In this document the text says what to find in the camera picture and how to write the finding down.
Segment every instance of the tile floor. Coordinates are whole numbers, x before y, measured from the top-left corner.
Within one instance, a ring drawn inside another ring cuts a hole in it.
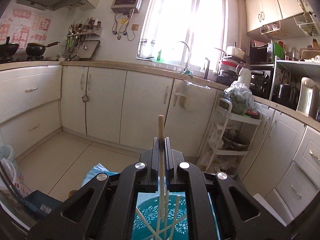
[[[139,156],[61,131],[22,159],[18,168],[31,191],[65,201],[93,166],[101,163],[110,171],[121,172]]]

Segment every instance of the countertop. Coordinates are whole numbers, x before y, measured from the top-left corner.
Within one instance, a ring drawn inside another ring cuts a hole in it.
[[[90,67],[104,67],[104,68],[114,68],[114,69],[123,69],[123,70],[129,70],[129,71],[137,71],[142,73],[149,73],[164,77],[171,77],[175,79],[181,79],[181,80],[187,80],[193,83],[196,83],[198,85],[204,85],[209,86],[211,88],[216,88],[219,90],[224,90],[227,88],[224,85],[215,83],[210,80],[204,80],[202,78],[191,78],[187,75],[182,75],[180,73],[157,68],[157,67],[151,67],[151,66],[145,66],[141,64],[135,64],[135,63],[125,63],[125,62],[113,62],[113,61],[28,61],[28,62],[16,62],[16,63],[7,63],[7,64],[1,64],[0,65],[0,71],[8,70],[8,69],[15,69],[15,68],[22,68],[22,67],[32,67],[32,66],[47,66],[47,65],[63,65],[63,66],[90,66]],[[294,111],[286,106],[282,106],[280,104],[277,104],[275,102],[269,101],[264,98],[260,98],[257,96],[254,96],[254,100],[256,102],[262,103],[264,105],[267,105],[273,109],[276,109],[278,111],[281,111],[284,114],[287,114],[305,124],[308,126],[314,128],[315,130],[320,132],[320,123],[315,121],[314,119],[307,117],[303,115],[302,113],[299,113],[297,111]]]

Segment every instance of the silver screw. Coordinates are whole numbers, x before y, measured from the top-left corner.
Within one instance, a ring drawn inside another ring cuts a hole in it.
[[[143,169],[145,166],[146,166],[146,165],[145,165],[144,163],[141,163],[141,162],[136,163],[136,165],[135,165],[135,167],[136,167],[137,169],[139,169],[139,170]]]
[[[107,179],[107,177],[108,177],[107,174],[100,173],[100,174],[97,175],[97,180],[104,181],[104,180]]]
[[[180,166],[181,168],[183,168],[183,169],[187,169],[187,168],[190,167],[190,164],[187,163],[187,162],[181,162],[181,163],[179,163],[179,166]]]
[[[218,172],[217,173],[217,177],[219,179],[226,179],[228,177],[228,175],[226,173],[224,173],[224,172]]]

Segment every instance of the microwave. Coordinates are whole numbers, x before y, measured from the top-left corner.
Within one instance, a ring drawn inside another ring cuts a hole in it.
[[[273,64],[275,62],[274,45],[268,43],[261,47],[250,47],[250,64]]]

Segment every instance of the yellow tag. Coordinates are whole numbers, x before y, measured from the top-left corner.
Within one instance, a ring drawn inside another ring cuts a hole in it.
[[[127,21],[127,18],[122,18],[120,24],[125,24],[126,21]]]

